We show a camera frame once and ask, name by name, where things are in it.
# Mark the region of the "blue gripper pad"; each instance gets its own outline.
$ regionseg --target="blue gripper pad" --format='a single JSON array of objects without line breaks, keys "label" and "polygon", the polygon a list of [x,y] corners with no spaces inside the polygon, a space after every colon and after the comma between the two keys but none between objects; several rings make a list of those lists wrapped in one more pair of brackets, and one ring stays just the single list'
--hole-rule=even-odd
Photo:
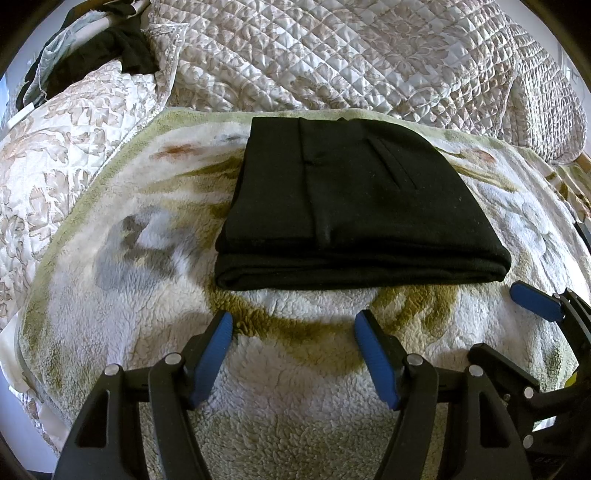
[{"label": "blue gripper pad", "polygon": [[400,403],[394,369],[363,312],[355,317],[355,338],[380,400],[395,410]]},{"label": "blue gripper pad", "polygon": [[213,383],[232,341],[232,328],[232,315],[225,312],[195,367],[195,385],[191,393],[191,403],[194,406],[207,400],[212,391]]},{"label": "blue gripper pad", "polygon": [[525,282],[516,281],[513,283],[509,294],[517,305],[549,322],[562,322],[564,319],[564,312],[559,299],[546,295]]}]

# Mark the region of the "pile of clothes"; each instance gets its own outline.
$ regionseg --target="pile of clothes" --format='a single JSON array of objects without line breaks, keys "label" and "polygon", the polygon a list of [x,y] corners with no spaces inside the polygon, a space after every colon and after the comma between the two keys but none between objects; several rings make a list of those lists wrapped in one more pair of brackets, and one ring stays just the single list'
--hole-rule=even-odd
[{"label": "pile of clothes", "polygon": [[18,110],[40,106],[108,61],[121,59],[122,72],[158,70],[140,29],[150,0],[87,0],[72,8],[29,69],[16,102]]},{"label": "pile of clothes", "polygon": [[511,267],[447,160],[365,119],[255,117],[216,249],[228,290],[478,283]]}]

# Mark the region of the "silver bolt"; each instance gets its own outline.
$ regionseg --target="silver bolt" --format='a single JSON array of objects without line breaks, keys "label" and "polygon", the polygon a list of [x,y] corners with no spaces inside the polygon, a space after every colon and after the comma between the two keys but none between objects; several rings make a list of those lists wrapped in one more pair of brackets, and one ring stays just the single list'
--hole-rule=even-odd
[{"label": "silver bolt", "polygon": [[415,367],[418,367],[419,365],[423,364],[423,357],[418,355],[417,353],[411,353],[408,357],[407,357],[407,362],[410,365],[414,365]]},{"label": "silver bolt", "polygon": [[526,435],[523,438],[523,448],[531,448],[531,446],[534,444],[534,437],[532,435]]},{"label": "silver bolt", "polygon": [[117,364],[110,364],[107,365],[105,368],[105,375],[107,375],[108,377],[112,377],[113,375],[116,375],[119,372],[119,365]]},{"label": "silver bolt", "polygon": [[468,371],[470,372],[470,375],[473,377],[481,377],[482,375],[484,375],[484,370],[480,365],[470,365]]},{"label": "silver bolt", "polygon": [[166,358],[164,358],[164,362],[167,365],[177,365],[181,362],[183,357],[180,353],[169,353]]}]

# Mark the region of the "gray spot on blanket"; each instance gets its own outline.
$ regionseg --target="gray spot on blanket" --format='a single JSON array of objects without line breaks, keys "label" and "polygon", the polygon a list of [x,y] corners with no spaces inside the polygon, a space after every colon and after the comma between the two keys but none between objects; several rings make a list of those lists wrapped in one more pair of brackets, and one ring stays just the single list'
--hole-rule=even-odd
[{"label": "gray spot on blanket", "polygon": [[195,231],[175,228],[176,216],[159,206],[143,207],[116,223],[94,261],[103,290],[152,290],[191,269],[199,256]]}]

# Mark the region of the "folded black pants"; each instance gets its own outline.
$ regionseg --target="folded black pants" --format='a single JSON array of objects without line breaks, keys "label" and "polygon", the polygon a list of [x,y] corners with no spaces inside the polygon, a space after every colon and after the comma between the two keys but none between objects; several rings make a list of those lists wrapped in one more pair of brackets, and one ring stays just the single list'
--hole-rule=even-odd
[{"label": "folded black pants", "polygon": [[476,283],[511,266],[427,140],[361,119],[255,117],[216,249],[229,290]]}]

